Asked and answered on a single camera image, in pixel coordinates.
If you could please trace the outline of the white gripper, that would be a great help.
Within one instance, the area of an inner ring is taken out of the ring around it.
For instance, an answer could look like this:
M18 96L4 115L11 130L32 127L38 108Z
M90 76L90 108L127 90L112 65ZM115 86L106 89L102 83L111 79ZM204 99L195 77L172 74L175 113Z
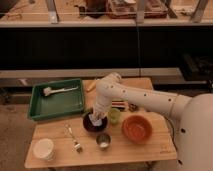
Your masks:
M103 119L111 106L112 99L105 96L97 96L93 104L93 113L90 118L93 121Z

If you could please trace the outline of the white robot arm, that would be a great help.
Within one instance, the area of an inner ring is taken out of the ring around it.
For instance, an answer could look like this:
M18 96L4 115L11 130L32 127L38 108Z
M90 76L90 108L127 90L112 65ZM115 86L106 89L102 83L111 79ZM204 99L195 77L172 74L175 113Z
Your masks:
M114 72L96 83L90 120L99 126L113 99L122 99L148 111L180 121L177 171L213 171L213 93L189 97L134 88L121 83Z

